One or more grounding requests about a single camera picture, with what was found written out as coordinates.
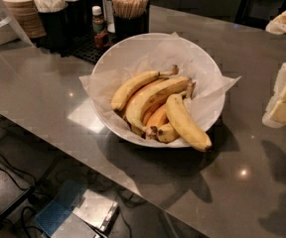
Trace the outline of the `orange ripe banana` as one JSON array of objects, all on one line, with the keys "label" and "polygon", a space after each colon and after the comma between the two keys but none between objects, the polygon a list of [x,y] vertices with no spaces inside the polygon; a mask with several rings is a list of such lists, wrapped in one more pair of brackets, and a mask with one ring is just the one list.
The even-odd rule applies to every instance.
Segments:
[{"label": "orange ripe banana", "polygon": [[147,136],[154,137],[158,129],[167,122],[166,105],[163,104],[148,119],[146,124]]}]

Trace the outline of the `dark background appliance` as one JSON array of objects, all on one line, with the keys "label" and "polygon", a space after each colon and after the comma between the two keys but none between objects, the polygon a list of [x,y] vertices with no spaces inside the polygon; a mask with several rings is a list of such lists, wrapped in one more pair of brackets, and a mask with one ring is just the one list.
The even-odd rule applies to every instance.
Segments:
[{"label": "dark background appliance", "polygon": [[286,0],[240,0],[234,22],[264,29],[267,24],[286,10]]}]

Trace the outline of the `blue and silver floor box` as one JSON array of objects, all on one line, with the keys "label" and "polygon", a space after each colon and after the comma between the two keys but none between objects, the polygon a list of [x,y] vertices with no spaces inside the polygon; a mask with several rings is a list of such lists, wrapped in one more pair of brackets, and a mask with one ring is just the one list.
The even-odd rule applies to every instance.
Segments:
[{"label": "blue and silver floor box", "polygon": [[108,238],[118,208],[116,200],[68,180],[35,222],[49,238]]}]

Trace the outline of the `black back condiment cup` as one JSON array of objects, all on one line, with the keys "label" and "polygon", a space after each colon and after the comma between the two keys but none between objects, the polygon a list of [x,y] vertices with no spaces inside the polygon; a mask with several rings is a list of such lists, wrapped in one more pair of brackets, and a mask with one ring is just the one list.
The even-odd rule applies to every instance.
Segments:
[{"label": "black back condiment cup", "polygon": [[87,31],[87,9],[85,0],[65,0],[68,3],[68,21],[72,37],[79,37]]}]

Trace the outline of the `black perforated rubber mat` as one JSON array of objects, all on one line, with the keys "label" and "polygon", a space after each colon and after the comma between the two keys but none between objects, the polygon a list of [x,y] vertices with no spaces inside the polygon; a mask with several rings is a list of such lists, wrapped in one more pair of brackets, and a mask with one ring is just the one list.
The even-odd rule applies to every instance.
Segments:
[{"label": "black perforated rubber mat", "polygon": [[94,42],[94,34],[87,33],[81,37],[73,37],[71,44],[64,49],[55,49],[47,37],[40,38],[37,41],[38,48],[49,50],[52,54],[60,54],[62,57],[76,57],[96,64],[98,60],[107,51],[107,48],[98,49]]}]

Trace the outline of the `middle large yellow banana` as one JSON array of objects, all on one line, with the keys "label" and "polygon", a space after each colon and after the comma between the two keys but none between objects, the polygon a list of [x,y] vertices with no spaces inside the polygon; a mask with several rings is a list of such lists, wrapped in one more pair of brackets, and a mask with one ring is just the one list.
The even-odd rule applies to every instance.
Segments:
[{"label": "middle large yellow banana", "polygon": [[143,91],[129,104],[125,112],[128,123],[146,135],[155,135],[156,129],[151,129],[143,123],[143,115],[149,108],[164,104],[171,94],[185,90],[191,83],[192,80],[189,77],[177,76]]}]

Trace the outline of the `black cup of wooden stirrers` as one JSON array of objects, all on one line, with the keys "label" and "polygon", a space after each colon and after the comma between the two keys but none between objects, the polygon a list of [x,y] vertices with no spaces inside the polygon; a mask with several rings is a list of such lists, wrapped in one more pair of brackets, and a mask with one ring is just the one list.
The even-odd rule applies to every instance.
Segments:
[{"label": "black cup of wooden stirrers", "polygon": [[128,38],[149,30],[149,0],[111,0],[115,34]]}]

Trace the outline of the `stack of brown cup sleeves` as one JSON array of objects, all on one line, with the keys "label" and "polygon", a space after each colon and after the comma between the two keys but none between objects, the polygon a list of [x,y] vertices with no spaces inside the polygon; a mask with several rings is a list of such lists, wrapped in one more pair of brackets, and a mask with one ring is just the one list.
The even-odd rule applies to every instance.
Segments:
[{"label": "stack of brown cup sleeves", "polygon": [[30,39],[37,39],[46,35],[43,23],[33,1],[5,1],[4,4]]}]

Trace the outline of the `small brown glass bottle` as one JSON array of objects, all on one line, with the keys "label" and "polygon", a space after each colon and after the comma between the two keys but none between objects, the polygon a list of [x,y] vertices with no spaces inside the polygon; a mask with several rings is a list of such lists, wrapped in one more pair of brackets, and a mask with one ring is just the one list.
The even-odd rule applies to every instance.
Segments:
[{"label": "small brown glass bottle", "polygon": [[99,6],[93,6],[91,11],[92,28],[95,33],[94,43],[98,49],[106,49],[109,46],[109,38],[105,28],[105,20],[102,14],[102,10]]}]

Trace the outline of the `black cup with wrapped straws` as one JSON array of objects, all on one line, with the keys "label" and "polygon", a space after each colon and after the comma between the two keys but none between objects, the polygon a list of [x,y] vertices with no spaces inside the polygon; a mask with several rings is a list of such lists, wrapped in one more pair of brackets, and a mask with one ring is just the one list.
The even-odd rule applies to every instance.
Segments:
[{"label": "black cup with wrapped straws", "polygon": [[61,51],[70,43],[66,0],[34,0],[52,51]]}]

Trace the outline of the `small front yellow banana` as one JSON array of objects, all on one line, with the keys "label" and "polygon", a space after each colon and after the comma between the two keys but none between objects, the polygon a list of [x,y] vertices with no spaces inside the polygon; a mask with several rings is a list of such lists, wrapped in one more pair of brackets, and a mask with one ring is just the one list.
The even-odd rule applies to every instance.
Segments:
[{"label": "small front yellow banana", "polygon": [[162,125],[157,132],[157,140],[161,143],[171,143],[179,137],[179,134],[171,123]]}]

